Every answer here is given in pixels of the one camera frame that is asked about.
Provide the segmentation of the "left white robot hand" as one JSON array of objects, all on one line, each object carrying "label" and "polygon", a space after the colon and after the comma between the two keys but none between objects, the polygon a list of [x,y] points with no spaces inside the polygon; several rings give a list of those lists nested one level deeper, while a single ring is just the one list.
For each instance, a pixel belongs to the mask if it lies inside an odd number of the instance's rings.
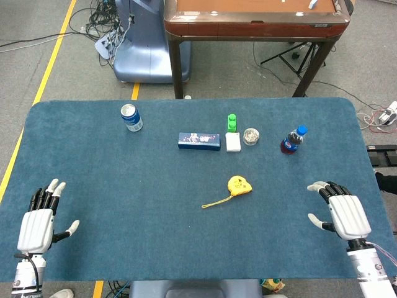
[{"label": "left white robot hand", "polygon": [[55,178],[49,185],[34,192],[20,226],[17,249],[21,253],[44,254],[53,243],[69,238],[78,229],[80,221],[75,220],[64,232],[54,232],[55,216],[65,187],[65,182]]}]

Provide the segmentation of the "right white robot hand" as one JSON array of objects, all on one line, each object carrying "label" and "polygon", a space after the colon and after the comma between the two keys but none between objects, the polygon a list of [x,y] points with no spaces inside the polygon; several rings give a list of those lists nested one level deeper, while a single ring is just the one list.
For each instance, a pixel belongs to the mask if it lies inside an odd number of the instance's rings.
[{"label": "right white robot hand", "polygon": [[318,193],[324,199],[332,218],[331,222],[325,222],[309,213],[308,218],[314,226],[337,234],[348,243],[348,251],[373,248],[366,242],[372,229],[357,196],[332,181],[317,181],[307,186],[307,190]]}]

